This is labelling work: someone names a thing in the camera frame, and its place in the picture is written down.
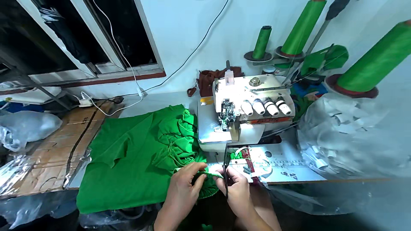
brown bag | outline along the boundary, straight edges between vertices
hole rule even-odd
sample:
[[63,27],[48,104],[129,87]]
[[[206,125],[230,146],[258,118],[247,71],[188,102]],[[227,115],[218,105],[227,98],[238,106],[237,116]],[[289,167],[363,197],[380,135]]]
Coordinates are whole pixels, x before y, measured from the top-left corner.
[[[241,67],[230,67],[230,70],[234,72],[234,77],[244,76],[244,73],[241,72]],[[212,96],[212,83],[214,82],[214,79],[215,78],[223,79],[226,71],[227,71],[227,68],[221,71],[205,70],[205,71],[200,72],[200,76],[197,79],[197,83],[196,83],[196,85],[198,84],[199,86],[200,96],[201,97]],[[187,90],[188,96],[191,97],[195,91],[196,91],[196,87],[188,89]]]

window frame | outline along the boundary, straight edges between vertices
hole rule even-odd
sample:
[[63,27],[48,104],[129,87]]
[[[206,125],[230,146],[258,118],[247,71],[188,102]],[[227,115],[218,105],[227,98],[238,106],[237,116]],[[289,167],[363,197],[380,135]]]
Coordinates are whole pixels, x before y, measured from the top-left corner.
[[[101,80],[111,80],[115,82],[115,79],[119,81],[124,81],[126,77],[133,76],[130,67],[125,67],[122,62],[122,57],[120,51],[114,45],[111,38],[111,34],[105,31],[104,27],[97,22],[97,17],[91,12],[92,9],[87,6],[86,0],[70,0],[74,5],[74,8],[80,14],[82,20],[87,25],[90,32],[95,37],[97,43],[101,46],[109,62],[96,64],[95,68],[100,72],[96,74],[93,70],[86,64],[80,63],[65,47],[61,39],[58,38],[56,33],[49,28],[40,16],[40,12],[36,5],[31,0],[16,0],[25,11],[33,18],[34,21],[43,29],[43,31],[57,44],[57,46],[67,55],[67,57],[75,64],[78,69],[63,71],[63,72],[52,72],[44,74],[29,75],[34,81],[42,85],[61,85],[67,83],[75,82],[91,82],[91,81],[101,81]],[[143,23],[145,32],[147,34],[148,40],[150,42],[151,48],[153,50],[154,56],[157,63],[146,64],[133,67],[134,73],[137,79],[150,79],[148,75],[153,75],[153,78],[162,77],[159,73],[164,73],[164,68],[161,63],[161,59],[154,42],[154,38],[149,29],[148,21],[145,16],[143,6],[140,0],[134,0],[137,11],[139,12],[141,21]],[[16,87],[22,87],[24,85],[19,85],[13,83]]]

window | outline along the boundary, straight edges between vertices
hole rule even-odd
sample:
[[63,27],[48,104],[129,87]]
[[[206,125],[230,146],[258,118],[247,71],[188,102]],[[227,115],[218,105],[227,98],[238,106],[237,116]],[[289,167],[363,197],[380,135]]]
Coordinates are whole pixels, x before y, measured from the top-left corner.
[[[109,17],[110,24],[98,7]],[[162,73],[139,0],[3,0],[0,58],[40,83]]]

white tension knob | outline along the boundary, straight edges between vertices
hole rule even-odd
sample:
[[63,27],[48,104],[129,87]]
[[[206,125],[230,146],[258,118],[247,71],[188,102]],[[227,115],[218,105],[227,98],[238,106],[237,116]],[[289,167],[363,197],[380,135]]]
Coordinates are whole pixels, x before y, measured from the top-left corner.
[[275,102],[275,105],[277,108],[284,114],[284,115],[289,115],[291,114],[291,108],[285,103],[283,97],[278,97],[277,101]]
[[266,109],[264,108],[263,102],[260,99],[255,99],[254,100],[253,108],[260,115],[263,115],[266,112]]
[[277,109],[277,106],[272,101],[265,102],[264,106],[266,107],[266,110],[268,111],[268,113],[270,113],[270,115],[278,115],[279,111]]
[[252,116],[254,114],[253,106],[248,100],[244,100],[244,102],[241,104],[241,109],[244,111],[244,114],[248,116]]

dark window glass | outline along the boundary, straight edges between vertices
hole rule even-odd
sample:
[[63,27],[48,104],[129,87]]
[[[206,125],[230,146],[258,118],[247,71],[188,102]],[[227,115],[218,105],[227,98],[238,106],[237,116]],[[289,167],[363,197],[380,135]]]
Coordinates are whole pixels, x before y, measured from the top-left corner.
[[63,35],[72,37],[72,39],[75,39],[79,43],[79,47],[76,47],[76,50],[78,50],[79,53],[83,53],[86,56],[86,60],[91,61],[93,64],[110,61],[70,0],[35,1],[40,7],[45,7],[46,9],[52,7],[58,11],[63,17],[61,20],[64,25],[63,28],[61,28],[62,24],[58,24],[55,29],[69,30]]
[[[114,38],[133,67],[157,63],[134,0],[95,0],[95,2],[109,17]],[[89,0],[89,4],[111,37],[109,21],[96,8],[93,0]]]
[[27,74],[77,69],[16,0],[0,1],[0,57]]

